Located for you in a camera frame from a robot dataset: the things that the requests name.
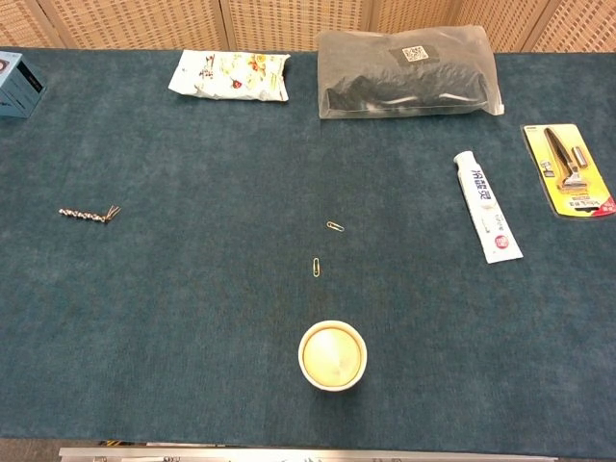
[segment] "paper cup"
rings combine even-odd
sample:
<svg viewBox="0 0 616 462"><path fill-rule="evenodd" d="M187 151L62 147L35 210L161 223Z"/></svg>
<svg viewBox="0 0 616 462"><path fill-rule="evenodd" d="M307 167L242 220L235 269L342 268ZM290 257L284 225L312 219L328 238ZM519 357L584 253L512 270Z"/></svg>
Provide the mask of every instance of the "paper cup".
<svg viewBox="0 0 616 462"><path fill-rule="evenodd" d="M297 358L304 376L315 387L341 392L362 378L368 350L359 332L346 322L322 321L306 331Z"/></svg>

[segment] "razor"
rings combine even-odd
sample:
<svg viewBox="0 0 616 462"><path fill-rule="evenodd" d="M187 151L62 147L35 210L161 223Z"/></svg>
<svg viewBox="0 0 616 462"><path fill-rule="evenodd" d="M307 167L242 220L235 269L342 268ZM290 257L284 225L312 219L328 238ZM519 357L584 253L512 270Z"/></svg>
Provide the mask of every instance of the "razor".
<svg viewBox="0 0 616 462"><path fill-rule="evenodd" d="M562 183L558 185L558 188L561 190L578 190L582 188L586 188L588 185L579 172L578 163L574 160L574 157L569 153L565 145L562 143L560 138L555 134L552 128L546 128L544 133L546 134L546 138L548 139L548 144L550 145L550 150L552 154L555 154L563 166L567 169L568 174ZM581 149L575 146L572 149L572 152L576 156L575 159L579 162L579 165L584 168L588 166L588 163L583 157Z"/></svg>

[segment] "qr code label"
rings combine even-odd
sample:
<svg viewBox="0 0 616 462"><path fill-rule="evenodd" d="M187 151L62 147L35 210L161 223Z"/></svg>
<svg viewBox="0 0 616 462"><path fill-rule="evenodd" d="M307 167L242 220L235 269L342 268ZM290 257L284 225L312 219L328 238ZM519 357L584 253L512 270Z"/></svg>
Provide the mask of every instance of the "qr code label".
<svg viewBox="0 0 616 462"><path fill-rule="evenodd" d="M402 53L404 53L404 56L409 63L427 60L429 58L422 46L409 46L408 48L402 48Z"/></svg>

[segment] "yellow razor package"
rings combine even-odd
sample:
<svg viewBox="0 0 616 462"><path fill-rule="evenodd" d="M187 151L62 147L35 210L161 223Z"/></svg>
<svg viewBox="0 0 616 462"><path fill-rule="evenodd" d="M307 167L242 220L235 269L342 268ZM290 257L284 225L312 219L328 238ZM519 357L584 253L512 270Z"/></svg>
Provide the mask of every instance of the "yellow razor package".
<svg viewBox="0 0 616 462"><path fill-rule="evenodd" d="M594 218L616 213L616 203L576 125L525 125L524 132L557 214Z"/></svg>

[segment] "blue box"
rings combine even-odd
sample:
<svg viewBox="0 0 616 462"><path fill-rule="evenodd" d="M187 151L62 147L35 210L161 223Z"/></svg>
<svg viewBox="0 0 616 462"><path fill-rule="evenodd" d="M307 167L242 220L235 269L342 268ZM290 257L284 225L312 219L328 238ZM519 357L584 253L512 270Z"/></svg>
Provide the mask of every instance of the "blue box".
<svg viewBox="0 0 616 462"><path fill-rule="evenodd" d="M0 116L29 117L45 93L21 53L0 51Z"/></svg>

